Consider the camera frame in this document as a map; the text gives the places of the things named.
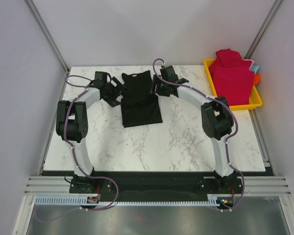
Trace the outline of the black t-shirt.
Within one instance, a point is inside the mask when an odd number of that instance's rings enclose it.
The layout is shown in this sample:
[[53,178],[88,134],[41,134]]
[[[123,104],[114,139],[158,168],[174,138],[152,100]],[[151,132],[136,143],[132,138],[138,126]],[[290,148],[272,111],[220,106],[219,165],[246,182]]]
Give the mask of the black t-shirt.
[[122,80],[125,86],[121,99],[123,127],[162,123],[158,96],[151,92],[150,71],[122,73]]

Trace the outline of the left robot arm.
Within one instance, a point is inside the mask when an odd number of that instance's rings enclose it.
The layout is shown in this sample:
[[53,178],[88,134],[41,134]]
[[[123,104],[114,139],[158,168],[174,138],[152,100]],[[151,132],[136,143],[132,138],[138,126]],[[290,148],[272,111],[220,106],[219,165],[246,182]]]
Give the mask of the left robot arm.
[[120,105],[117,98],[126,88],[117,78],[103,71],[96,71],[92,80],[80,75],[68,75],[65,82],[83,90],[75,98],[60,100],[57,104],[56,133],[71,150],[74,164],[70,192],[94,192],[99,185],[97,180],[102,178],[93,175],[95,170],[86,146],[89,130],[87,110],[100,100],[110,107]]

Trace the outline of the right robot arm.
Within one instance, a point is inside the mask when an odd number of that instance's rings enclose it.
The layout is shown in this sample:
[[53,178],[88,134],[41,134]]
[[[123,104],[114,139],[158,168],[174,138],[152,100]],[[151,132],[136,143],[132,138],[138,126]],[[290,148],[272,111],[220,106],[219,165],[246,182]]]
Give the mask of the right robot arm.
[[173,66],[161,65],[160,74],[155,73],[152,91],[160,96],[174,95],[198,108],[201,113],[202,129],[212,142],[215,156],[215,178],[210,179],[210,188],[227,192],[235,181],[231,168],[227,138],[234,125],[225,97],[214,97],[192,86],[189,80],[179,79]]

